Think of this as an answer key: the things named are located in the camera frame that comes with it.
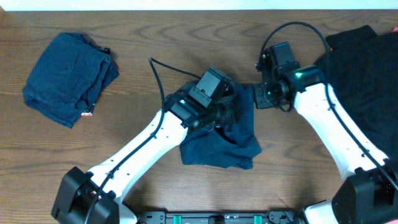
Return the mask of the navy blue shorts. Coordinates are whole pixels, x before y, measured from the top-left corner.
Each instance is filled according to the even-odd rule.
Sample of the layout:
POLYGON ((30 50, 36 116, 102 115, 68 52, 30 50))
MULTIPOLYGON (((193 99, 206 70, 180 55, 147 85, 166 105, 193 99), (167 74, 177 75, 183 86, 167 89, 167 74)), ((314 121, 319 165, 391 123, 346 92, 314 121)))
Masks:
POLYGON ((239 119, 220 128, 192 132, 179 145, 182 164, 252 169, 262 149, 254 136, 254 99, 251 85, 237 85, 239 119))

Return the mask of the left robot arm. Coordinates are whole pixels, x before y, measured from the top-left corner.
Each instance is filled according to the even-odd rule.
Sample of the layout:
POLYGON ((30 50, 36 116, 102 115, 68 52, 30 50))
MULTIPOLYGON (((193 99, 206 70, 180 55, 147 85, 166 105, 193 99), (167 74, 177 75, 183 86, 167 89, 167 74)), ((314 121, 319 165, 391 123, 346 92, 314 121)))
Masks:
POLYGON ((234 122, 234 80, 209 69, 164 99, 149 125, 109 159, 83 172, 69 170, 61 181, 51 211, 59 223, 137 223, 123 204, 133 185, 189 132, 234 122))

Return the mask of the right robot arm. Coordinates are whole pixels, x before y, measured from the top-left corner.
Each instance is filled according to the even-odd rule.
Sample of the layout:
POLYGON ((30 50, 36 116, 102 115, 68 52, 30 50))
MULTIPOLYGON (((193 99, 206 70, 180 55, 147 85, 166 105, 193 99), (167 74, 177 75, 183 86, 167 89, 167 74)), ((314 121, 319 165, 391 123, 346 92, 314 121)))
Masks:
POLYGON ((262 48, 256 107, 296 110, 331 154, 343 184, 331 200, 303 208, 295 223, 389 223, 397 219, 397 163, 359 129, 323 72, 301 67, 288 42, 262 48))

